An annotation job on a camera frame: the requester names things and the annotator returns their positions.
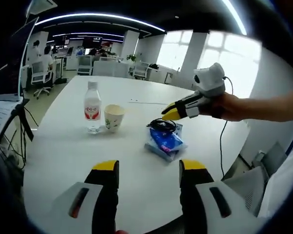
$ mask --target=person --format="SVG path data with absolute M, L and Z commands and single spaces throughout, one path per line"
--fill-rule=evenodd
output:
M 102 57 L 107 57 L 106 51 L 104 49 L 101 49 L 99 52 Z
M 41 61 L 43 62 L 43 67 L 46 70 L 53 69 L 53 59 L 50 55 L 51 47 L 47 45 L 44 49 L 44 55 L 41 56 Z
M 36 62 L 38 58 L 41 56 L 39 44 L 40 44 L 39 40 L 35 41 L 33 43 L 32 50 L 29 51 L 28 61 L 30 64 Z
M 55 47 L 55 45 L 53 46 L 53 49 L 52 49 L 52 54 L 55 55 L 58 53 L 58 50 L 57 48 Z
M 40 41 L 39 41 L 39 40 L 37 40 L 37 41 L 35 41 L 35 42 L 33 43 L 33 49 L 34 49 L 34 51 L 35 51 L 35 55 L 36 55 L 37 57 L 40 57 L 40 56 L 41 56 L 40 49 L 39 49 L 39 44 L 40 44 Z
M 88 55 L 96 56 L 97 50 L 96 49 L 91 49 Z
M 218 97 L 205 115 L 228 121 L 260 119 L 276 122 L 293 120 L 293 92 L 267 100 L 240 99 L 225 93 Z M 293 150 L 266 186 L 258 217 L 272 217 L 281 207 L 293 187 Z
M 79 55 L 79 56 L 81 56 L 81 55 L 83 55 L 84 54 L 84 50 L 82 49 L 82 48 L 79 48 L 78 49 L 78 52 L 77 52 L 77 56 Z

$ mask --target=ceiling light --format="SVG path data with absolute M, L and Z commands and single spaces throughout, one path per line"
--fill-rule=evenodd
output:
M 134 55 L 136 54 L 136 50 L 137 50 L 138 42 L 139 42 L 139 38 L 137 39 L 137 43 L 136 43 L 136 46 L 135 46 L 135 50 L 133 51 L 133 54 L 134 54 Z
M 57 19 L 62 19 L 62 18 L 67 18 L 67 17 L 77 17 L 77 16 L 102 16 L 102 17 L 117 18 L 117 19 L 122 19 L 122 20 L 127 20 L 127 21 L 136 22 L 136 23 L 139 23 L 139 24 L 143 24 L 143 25 L 155 28 L 157 30 L 160 30 L 162 32 L 165 32 L 165 30 L 162 29 L 162 28 L 156 27 L 156 26 L 154 26 L 152 24 L 149 24 L 149 23 L 137 20 L 137 19 L 124 17 L 124 16 L 117 16 L 117 15 L 112 15 L 112 14 L 101 14 L 101 13 L 76 13 L 76 14 L 68 14 L 68 15 L 56 16 L 56 17 L 52 17 L 52 18 L 45 19 L 45 20 L 42 20 L 40 22 L 37 22 L 35 25 L 37 26 L 39 24 L 49 22 L 49 21 L 52 21 L 52 20 L 57 20 Z
M 232 14 L 232 16 L 235 19 L 236 23 L 238 24 L 238 26 L 239 26 L 239 28 L 241 30 L 241 33 L 246 36 L 247 35 L 246 29 L 245 29 L 245 27 L 244 27 L 239 15 L 238 15 L 238 13 L 236 12 L 235 8 L 231 4 L 231 2 L 229 0 L 222 0 L 222 1 L 226 5 L 226 7 L 230 11 L 230 13 Z
M 54 35 L 53 37 L 59 37 L 59 36 L 64 36 L 64 35 L 72 35 L 72 34 L 97 34 L 97 35 L 107 35 L 107 36 L 114 36 L 114 37 L 120 37 L 123 38 L 124 36 L 121 35 L 115 35 L 115 34 L 108 34 L 108 33 L 64 33 L 64 34 L 58 34 Z
M 81 38 L 102 38 L 102 37 L 88 36 L 88 35 L 80 35 L 79 37 L 81 37 Z
M 64 35 L 67 35 L 67 34 L 58 34 L 58 35 L 54 35 L 53 37 L 59 37 L 59 36 L 64 36 Z
M 111 41 L 123 42 L 122 40 L 111 40 Z
M 114 37 L 120 37 L 120 38 L 124 37 L 124 36 L 109 34 L 109 33 L 71 33 L 71 34 L 98 34 L 98 35 L 108 35 L 108 36 L 114 36 Z

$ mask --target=paper cup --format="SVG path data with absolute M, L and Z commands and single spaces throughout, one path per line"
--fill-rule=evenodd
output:
M 110 132 L 116 132 L 123 120 L 125 109 L 118 105 L 108 105 L 104 109 L 105 126 Z

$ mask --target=plastic bag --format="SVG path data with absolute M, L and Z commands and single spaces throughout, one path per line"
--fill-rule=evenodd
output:
M 150 128 L 150 134 L 157 146 L 167 154 L 187 147 L 175 133 L 159 132 Z

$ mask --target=computer monitor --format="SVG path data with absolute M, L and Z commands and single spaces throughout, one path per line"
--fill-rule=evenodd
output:
M 101 46 L 101 42 L 102 42 L 102 38 L 97 37 L 84 37 L 83 40 L 83 47 L 84 48 L 88 48 L 88 49 L 92 49 L 92 48 L 99 48 Z
M 22 61 L 37 20 L 32 20 L 15 32 L 0 54 L 0 100 L 19 100 Z
M 90 50 L 91 50 L 91 49 L 87 48 L 87 49 L 85 50 L 84 54 L 85 54 L 85 55 L 88 55 L 88 54 L 90 53 Z

